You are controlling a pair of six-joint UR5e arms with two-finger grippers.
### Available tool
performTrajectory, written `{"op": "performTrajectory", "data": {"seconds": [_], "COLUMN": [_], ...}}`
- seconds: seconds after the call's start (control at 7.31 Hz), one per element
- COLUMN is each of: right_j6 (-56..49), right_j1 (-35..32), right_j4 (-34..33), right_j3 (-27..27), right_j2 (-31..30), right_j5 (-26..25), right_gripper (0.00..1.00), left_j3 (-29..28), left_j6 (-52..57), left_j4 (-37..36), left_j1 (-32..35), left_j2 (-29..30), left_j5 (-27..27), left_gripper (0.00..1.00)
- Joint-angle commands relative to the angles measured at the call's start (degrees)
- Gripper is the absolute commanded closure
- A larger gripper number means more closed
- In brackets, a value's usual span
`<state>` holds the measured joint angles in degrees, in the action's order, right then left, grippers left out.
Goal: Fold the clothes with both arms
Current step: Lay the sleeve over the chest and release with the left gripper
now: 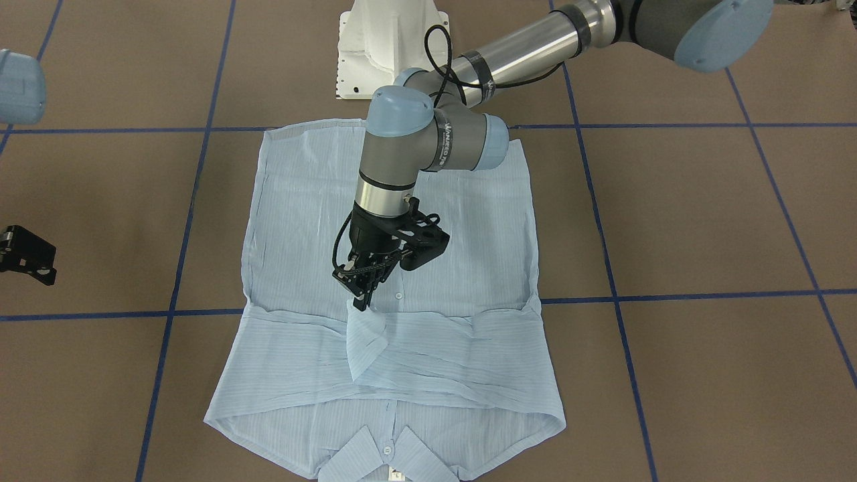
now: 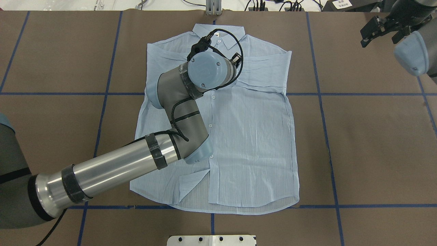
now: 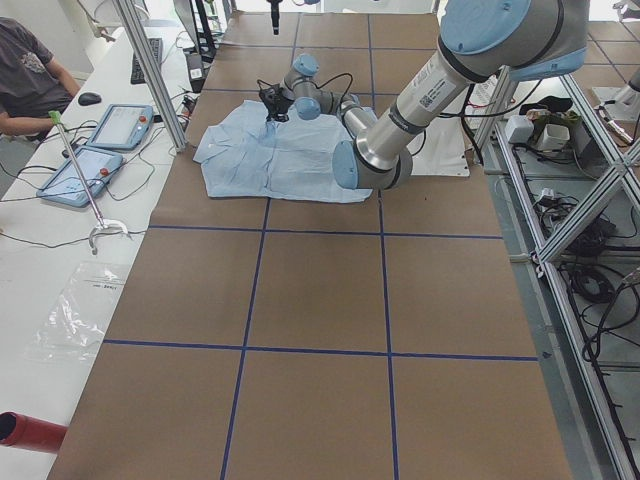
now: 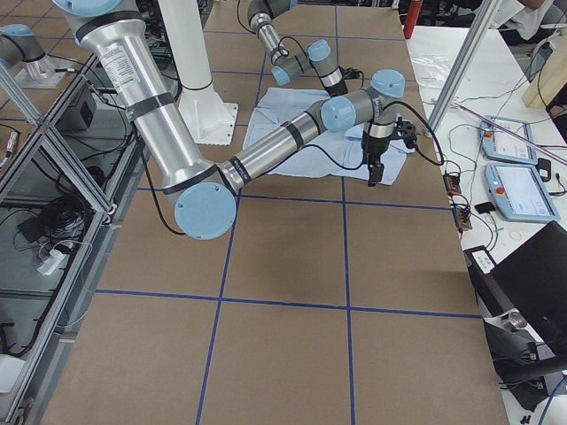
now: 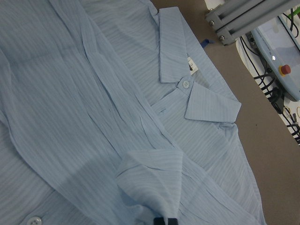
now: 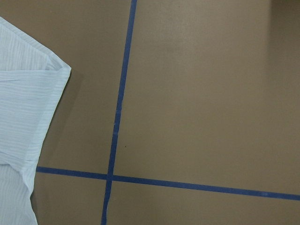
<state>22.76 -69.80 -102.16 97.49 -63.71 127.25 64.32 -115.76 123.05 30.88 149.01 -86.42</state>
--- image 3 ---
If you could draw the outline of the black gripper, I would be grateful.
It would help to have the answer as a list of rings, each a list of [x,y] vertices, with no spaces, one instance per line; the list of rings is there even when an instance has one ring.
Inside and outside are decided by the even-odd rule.
[[[289,121],[289,110],[293,101],[286,98],[271,98],[267,100],[268,120],[276,120],[280,123]]]
[[[273,24],[278,24],[280,19],[279,4],[281,3],[281,0],[268,0],[268,3],[270,4],[271,21]],[[272,30],[274,35],[279,35],[278,25],[273,25]]]

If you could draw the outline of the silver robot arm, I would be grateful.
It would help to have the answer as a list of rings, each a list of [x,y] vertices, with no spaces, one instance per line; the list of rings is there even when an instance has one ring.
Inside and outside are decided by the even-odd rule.
[[[281,4],[282,0],[267,0],[266,3],[269,6],[269,14],[271,19],[271,31],[274,36],[278,36],[280,34],[281,27],[281,16],[282,9]],[[316,8],[317,13],[324,12],[324,3],[321,0],[301,0],[301,1],[292,1],[292,4],[296,7],[311,7],[314,6]]]
[[[354,96],[319,87],[316,59],[303,54],[277,84],[262,89],[267,117],[288,121],[295,108],[312,120],[335,115],[350,134],[333,153],[332,170],[345,189],[391,189],[411,174],[407,147],[472,84],[507,67],[516,82],[578,70],[586,56],[587,1],[450,1],[434,55],[376,119]]]

